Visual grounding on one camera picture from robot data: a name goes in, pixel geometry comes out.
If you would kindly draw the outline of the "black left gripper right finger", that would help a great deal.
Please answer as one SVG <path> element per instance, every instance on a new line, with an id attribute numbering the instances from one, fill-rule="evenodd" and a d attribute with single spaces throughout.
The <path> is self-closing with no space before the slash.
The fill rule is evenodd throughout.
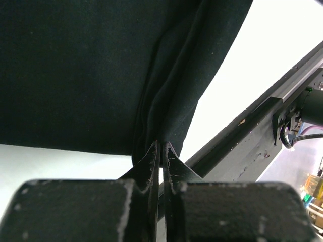
<path id="1" fill-rule="evenodd" d="M 205 182 L 171 143 L 161 154 L 167 241 L 316 241 L 298 193 L 281 182 Z"/>

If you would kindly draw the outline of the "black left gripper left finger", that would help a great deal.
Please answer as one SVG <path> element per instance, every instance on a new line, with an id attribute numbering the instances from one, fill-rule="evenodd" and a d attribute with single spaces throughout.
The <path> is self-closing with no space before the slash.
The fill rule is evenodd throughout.
<path id="1" fill-rule="evenodd" d="M 156 241 L 159 143 L 116 180 L 32 179 L 14 193 L 1 241 Z"/>

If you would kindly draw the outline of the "black t-shirt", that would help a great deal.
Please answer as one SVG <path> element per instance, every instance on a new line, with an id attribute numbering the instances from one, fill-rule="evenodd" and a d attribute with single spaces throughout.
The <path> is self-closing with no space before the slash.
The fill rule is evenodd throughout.
<path id="1" fill-rule="evenodd" d="M 1 1 L 1 143 L 180 153 L 252 1 Z"/>

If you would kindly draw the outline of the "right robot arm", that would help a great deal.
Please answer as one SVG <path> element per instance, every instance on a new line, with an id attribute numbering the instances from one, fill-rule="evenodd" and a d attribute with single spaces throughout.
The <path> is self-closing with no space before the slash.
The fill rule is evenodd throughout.
<path id="1" fill-rule="evenodd" d="M 303 122 L 322 126 L 322 68 L 310 76 L 309 86 L 298 99 Z"/>

